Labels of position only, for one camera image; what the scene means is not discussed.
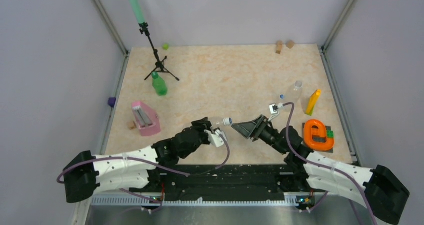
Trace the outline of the clear bottle blue-white cap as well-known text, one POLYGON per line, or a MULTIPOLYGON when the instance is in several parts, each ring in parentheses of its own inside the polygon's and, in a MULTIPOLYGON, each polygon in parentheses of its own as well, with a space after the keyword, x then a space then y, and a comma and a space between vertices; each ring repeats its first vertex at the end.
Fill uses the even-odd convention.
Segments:
POLYGON ((231 117, 208 117, 208 121, 211 123, 213 129, 228 127, 233 124, 231 117))

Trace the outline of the clear plastic bottle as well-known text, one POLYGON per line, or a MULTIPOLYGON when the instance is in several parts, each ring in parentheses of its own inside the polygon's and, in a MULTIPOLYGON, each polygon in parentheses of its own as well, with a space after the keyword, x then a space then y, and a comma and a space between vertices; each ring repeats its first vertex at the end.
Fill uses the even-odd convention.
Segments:
POLYGON ((286 94, 284 95, 284 104, 285 103, 296 103, 300 97, 302 96, 303 92, 303 82, 300 80, 297 80, 293 85, 291 85, 286 94))

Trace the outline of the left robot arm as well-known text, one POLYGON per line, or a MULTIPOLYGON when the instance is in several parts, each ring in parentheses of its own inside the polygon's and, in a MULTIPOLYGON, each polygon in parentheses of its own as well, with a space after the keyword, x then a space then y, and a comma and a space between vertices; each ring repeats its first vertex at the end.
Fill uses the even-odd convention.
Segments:
POLYGON ((143 189, 154 192, 160 187, 159 172, 182 176, 188 172, 173 168, 202 145, 210 145, 218 127, 207 117, 193 121, 174 137, 150 146, 114 155, 79 153, 58 176, 64 185, 66 202, 79 203, 93 195, 121 189, 143 189))

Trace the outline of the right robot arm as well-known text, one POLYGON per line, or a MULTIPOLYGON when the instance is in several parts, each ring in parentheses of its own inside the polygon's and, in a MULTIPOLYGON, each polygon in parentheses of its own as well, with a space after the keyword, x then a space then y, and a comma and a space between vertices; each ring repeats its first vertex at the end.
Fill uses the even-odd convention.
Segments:
POLYGON ((299 191, 326 191, 344 197, 367 209, 379 220, 398 225, 410 197, 409 190, 387 167, 360 167, 333 160, 303 145, 291 126, 277 130, 264 115, 231 126, 247 140, 261 140, 280 154, 296 173, 293 185, 299 191))

